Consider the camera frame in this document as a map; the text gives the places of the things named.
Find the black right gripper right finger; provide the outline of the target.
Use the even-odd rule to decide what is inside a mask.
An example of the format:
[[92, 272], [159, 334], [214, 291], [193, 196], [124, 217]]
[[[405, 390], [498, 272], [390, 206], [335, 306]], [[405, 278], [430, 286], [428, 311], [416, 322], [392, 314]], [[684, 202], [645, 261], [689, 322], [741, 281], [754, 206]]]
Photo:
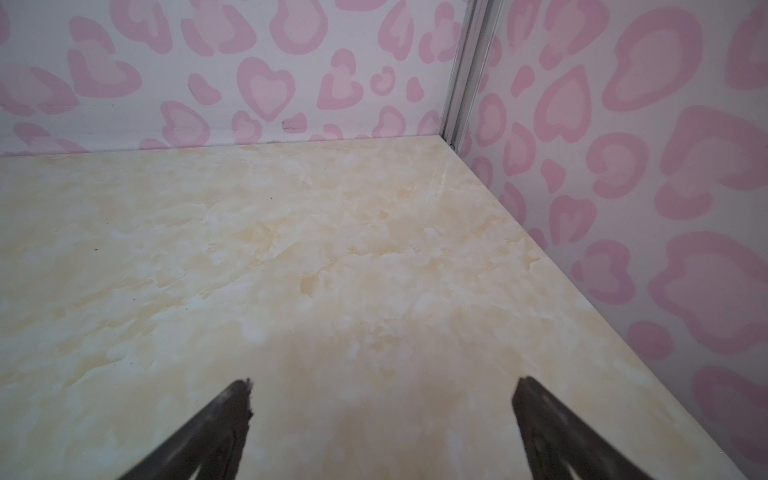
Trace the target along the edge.
[[534, 479], [651, 479], [535, 378], [518, 380], [511, 405]]

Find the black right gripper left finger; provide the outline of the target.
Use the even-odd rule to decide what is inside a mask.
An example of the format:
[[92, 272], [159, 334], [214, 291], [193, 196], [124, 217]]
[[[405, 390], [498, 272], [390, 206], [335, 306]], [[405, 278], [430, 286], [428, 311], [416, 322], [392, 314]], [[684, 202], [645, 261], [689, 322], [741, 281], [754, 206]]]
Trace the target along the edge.
[[130, 479], [234, 479], [253, 416], [249, 379], [236, 380], [120, 476]]

